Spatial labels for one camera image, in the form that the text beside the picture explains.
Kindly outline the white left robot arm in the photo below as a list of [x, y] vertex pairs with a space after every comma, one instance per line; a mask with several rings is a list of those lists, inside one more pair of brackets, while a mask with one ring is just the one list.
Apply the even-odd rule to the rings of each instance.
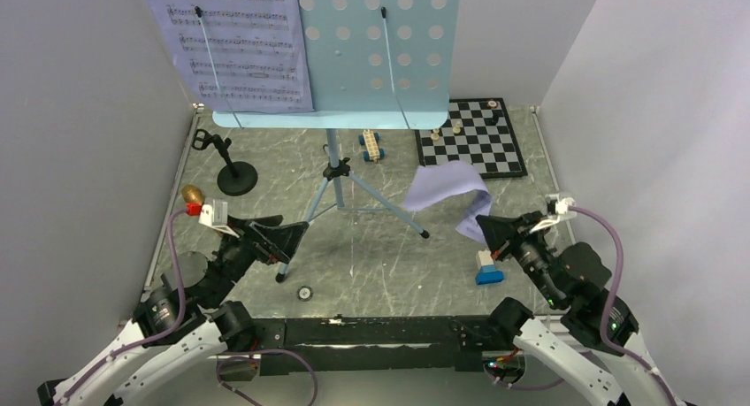
[[80, 371], [37, 388], [41, 405], [140, 405], [166, 382], [215, 355], [279, 352], [285, 331], [255, 321], [227, 296], [255, 263], [287, 264], [309, 228], [280, 215], [228, 219], [218, 250], [187, 283], [180, 268], [134, 309], [120, 333]]

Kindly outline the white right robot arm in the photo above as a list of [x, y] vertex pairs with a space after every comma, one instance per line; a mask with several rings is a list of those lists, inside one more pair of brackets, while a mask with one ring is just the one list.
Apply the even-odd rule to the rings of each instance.
[[556, 254], [545, 240], [555, 215], [539, 211], [517, 218], [478, 216], [486, 246], [495, 260], [515, 259], [561, 324], [596, 358], [548, 330], [518, 300], [505, 298], [489, 315], [488, 337], [499, 349], [512, 346], [533, 356], [573, 387], [591, 405], [682, 405], [650, 356], [639, 322], [616, 294], [624, 267], [623, 246], [606, 226], [616, 247], [612, 272], [585, 242]]

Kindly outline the gold microphone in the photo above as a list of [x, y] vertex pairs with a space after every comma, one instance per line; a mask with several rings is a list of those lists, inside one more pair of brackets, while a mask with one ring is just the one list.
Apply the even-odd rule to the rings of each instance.
[[180, 195], [187, 207], [190, 207], [194, 204], [203, 206], [203, 204], [205, 203], [203, 191], [194, 185], [185, 185], [180, 190]]

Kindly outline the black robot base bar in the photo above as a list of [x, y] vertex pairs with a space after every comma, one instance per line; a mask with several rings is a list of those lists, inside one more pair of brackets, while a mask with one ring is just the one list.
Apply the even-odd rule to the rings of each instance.
[[400, 318], [257, 318], [256, 348], [263, 376], [292, 372], [452, 369], [489, 367], [516, 377], [521, 351], [483, 315]]

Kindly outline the sheet music page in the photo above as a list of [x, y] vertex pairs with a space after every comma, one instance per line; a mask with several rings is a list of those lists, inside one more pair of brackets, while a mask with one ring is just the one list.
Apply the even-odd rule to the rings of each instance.
[[419, 166], [402, 208], [406, 211], [421, 211], [450, 197], [464, 194], [474, 194], [474, 197], [455, 230], [486, 245], [477, 217], [490, 214], [494, 199], [478, 170], [462, 160], [435, 166]]

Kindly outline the black microphone stand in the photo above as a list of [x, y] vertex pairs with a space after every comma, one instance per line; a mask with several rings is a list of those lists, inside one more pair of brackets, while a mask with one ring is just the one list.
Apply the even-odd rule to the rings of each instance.
[[196, 129], [191, 147], [195, 150], [205, 150], [213, 146], [225, 165], [217, 176], [218, 189], [225, 195], [240, 196], [249, 193], [258, 182], [256, 168], [245, 161], [233, 161], [229, 154], [232, 140], [222, 138], [218, 134], [210, 134], [205, 129]]

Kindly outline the light blue music stand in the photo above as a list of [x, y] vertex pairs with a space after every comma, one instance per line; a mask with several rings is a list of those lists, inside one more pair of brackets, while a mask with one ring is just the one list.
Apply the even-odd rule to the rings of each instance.
[[322, 188], [346, 210], [343, 182], [365, 182], [339, 153], [341, 129], [434, 129], [448, 116], [460, 0], [298, 0], [313, 111], [233, 116], [222, 127], [322, 129]]

